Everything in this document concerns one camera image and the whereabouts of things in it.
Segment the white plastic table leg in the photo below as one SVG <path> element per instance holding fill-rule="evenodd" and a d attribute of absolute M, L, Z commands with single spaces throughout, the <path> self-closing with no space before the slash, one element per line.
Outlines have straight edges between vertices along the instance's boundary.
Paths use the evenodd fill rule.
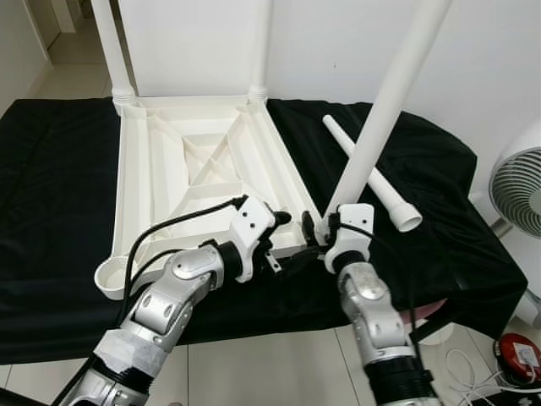
<path fill-rule="evenodd" d="M 90 3 L 111 77 L 112 103 L 118 116 L 123 116 L 125 107 L 138 103 L 138 93 L 132 85 L 128 67 L 125 65 L 123 43 L 118 34 L 116 17 L 113 16 L 111 0 L 90 0 Z"/>
<path fill-rule="evenodd" d="M 453 0 L 421 0 L 411 20 L 409 31 L 397 54 L 391 60 L 374 105 L 364 121 L 362 131 L 351 149 L 347 165 L 337 182 L 324 216 L 336 212 L 340 206 L 355 204 L 366 187 L 384 150 L 391 131 L 401 116 L 403 104 L 416 82 L 418 73 L 445 22 Z"/>
<path fill-rule="evenodd" d="M 347 154 L 347 157 L 351 157 L 352 148 L 355 146 L 354 140 L 349 139 L 344 128 L 329 113 L 322 116 L 321 121 L 341 150 Z M 391 223 L 399 232 L 408 233 L 422 223 L 422 214 L 418 212 L 416 206 L 406 201 L 377 167 L 374 167 L 369 175 L 367 186 L 372 189 L 376 198 L 389 213 Z"/>
<path fill-rule="evenodd" d="M 271 37 L 273 0 L 256 0 L 254 31 L 254 58 L 252 58 L 251 81 L 247 93 L 249 103 L 266 103 L 268 42 Z"/>

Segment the white plastic children table top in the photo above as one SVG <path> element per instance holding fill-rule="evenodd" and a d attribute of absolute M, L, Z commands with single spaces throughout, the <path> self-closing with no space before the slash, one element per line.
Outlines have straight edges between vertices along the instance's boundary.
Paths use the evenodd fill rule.
<path fill-rule="evenodd" d="M 93 277 L 106 298 L 123 297 L 128 255 L 147 228 L 233 197 L 290 214 L 271 234 L 275 258 L 305 247 L 302 219 L 318 209 L 265 104 L 246 96 L 143 97 L 116 111 L 112 250 Z"/>

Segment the pink fabric item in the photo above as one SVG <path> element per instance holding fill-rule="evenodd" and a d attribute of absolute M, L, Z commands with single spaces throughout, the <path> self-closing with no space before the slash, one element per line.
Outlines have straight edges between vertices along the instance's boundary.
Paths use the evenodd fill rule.
<path fill-rule="evenodd" d="M 426 318 L 435 314 L 437 310 L 443 308 L 444 304 L 445 300 L 437 300 L 425 305 L 419 305 L 418 308 L 413 308 L 413 314 L 416 315 L 418 321 L 426 320 Z M 399 310 L 399 315 L 401 315 L 403 325 L 411 325 L 413 318 L 411 317 L 410 310 Z"/>

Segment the grey metal table leg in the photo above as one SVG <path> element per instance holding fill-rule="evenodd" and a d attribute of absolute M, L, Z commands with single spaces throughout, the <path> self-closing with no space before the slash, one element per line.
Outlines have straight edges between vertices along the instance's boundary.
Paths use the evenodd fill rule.
<path fill-rule="evenodd" d="M 459 325 L 454 321 L 430 321 L 417 322 L 416 332 L 411 332 L 411 339 L 424 347 L 437 347 L 453 336 Z"/>

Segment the white round standing fan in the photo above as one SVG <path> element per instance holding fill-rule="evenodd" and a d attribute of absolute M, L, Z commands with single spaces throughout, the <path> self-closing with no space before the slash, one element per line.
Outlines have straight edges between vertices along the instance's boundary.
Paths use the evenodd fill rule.
<path fill-rule="evenodd" d="M 534 121 L 500 151 L 488 192 L 503 220 L 541 239 L 541 121 Z"/>

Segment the white grey rounded appliance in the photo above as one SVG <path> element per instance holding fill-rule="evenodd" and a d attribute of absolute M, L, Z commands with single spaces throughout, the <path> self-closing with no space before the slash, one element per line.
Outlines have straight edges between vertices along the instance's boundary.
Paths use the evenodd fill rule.
<path fill-rule="evenodd" d="M 541 328 L 540 288 L 528 288 L 522 293 L 513 315 L 534 329 Z"/>

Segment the black bag with white trim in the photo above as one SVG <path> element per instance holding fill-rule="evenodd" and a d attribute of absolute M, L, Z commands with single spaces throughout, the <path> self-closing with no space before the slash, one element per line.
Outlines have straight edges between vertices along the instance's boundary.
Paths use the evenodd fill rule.
<path fill-rule="evenodd" d="M 540 396 L 537 392 L 503 391 L 498 395 L 494 395 L 492 403 L 495 406 L 541 406 Z"/>

